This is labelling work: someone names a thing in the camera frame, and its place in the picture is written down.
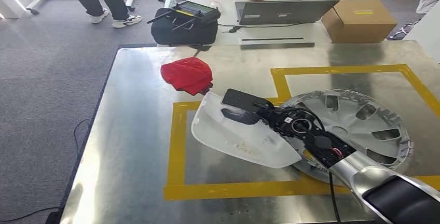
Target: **white sneaker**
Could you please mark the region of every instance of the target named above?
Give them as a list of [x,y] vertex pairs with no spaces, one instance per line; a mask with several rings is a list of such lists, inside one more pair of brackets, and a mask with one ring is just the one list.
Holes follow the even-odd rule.
[[104,13],[102,13],[102,15],[100,15],[99,17],[94,17],[94,16],[90,15],[90,22],[92,22],[92,23],[100,23],[110,13],[110,11],[108,9],[104,8],[102,10],[104,11]]
[[124,28],[127,25],[137,24],[142,21],[141,16],[132,16],[129,15],[126,20],[113,20],[113,27],[115,28]]

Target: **laptop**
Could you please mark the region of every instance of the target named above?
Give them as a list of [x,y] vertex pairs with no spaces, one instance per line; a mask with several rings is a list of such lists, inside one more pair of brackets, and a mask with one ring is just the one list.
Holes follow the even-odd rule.
[[339,0],[235,2],[240,25],[315,23]]

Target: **black cable on floor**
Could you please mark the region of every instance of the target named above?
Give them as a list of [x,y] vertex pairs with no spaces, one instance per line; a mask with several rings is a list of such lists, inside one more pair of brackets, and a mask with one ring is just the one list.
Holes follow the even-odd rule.
[[21,220],[21,219],[24,219],[24,218],[26,218],[26,217],[29,217],[29,216],[31,216],[31,215],[33,215],[33,214],[36,214],[36,213],[39,213],[39,212],[43,212],[43,211],[46,211],[46,210],[51,210],[51,209],[61,209],[61,208],[60,208],[60,207],[47,207],[47,208],[43,208],[43,209],[40,209],[40,210],[34,211],[34,212],[32,212],[32,213],[30,213],[30,214],[27,214],[27,215],[25,215],[25,216],[22,216],[22,217],[18,217],[18,218],[11,219],[11,220],[0,220],[0,222],[11,222],[11,221],[16,221],[16,220]]
[[336,221],[341,224],[341,218],[339,217],[338,206],[336,205],[335,189],[333,187],[333,175],[328,172],[330,180],[330,193],[332,194],[333,210],[335,211]]
[[93,119],[93,118],[90,118],[90,119],[83,119],[79,124],[76,125],[75,129],[73,129],[73,138],[75,139],[76,155],[77,155],[77,156],[79,155],[79,144],[78,144],[78,140],[77,140],[77,138],[76,138],[76,129],[78,129],[78,127],[79,127],[82,123],[84,123],[84,121],[92,120],[92,119]]

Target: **cardboard box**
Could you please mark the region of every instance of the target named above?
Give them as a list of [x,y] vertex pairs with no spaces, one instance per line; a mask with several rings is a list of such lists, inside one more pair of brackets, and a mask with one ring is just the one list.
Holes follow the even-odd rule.
[[379,43],[397,25],[379,0],[344,0],[322,17],[334,43]]

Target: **gray carpet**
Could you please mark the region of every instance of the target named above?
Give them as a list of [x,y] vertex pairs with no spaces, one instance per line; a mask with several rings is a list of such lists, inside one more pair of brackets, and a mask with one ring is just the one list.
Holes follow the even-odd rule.
[[[418,0],[382,0],[400,24]],[[151,19],[161,4],[136,0]],[[59,206],[75,166],[73,129],[93,117],[119,45],[154,43],[145,22],[90,24],[76,0],[50,0],[40,15],[0,21],[0,220]],[[84,123],[77,135],[87,135]],[[14,223],[44,223],[50,211]]]

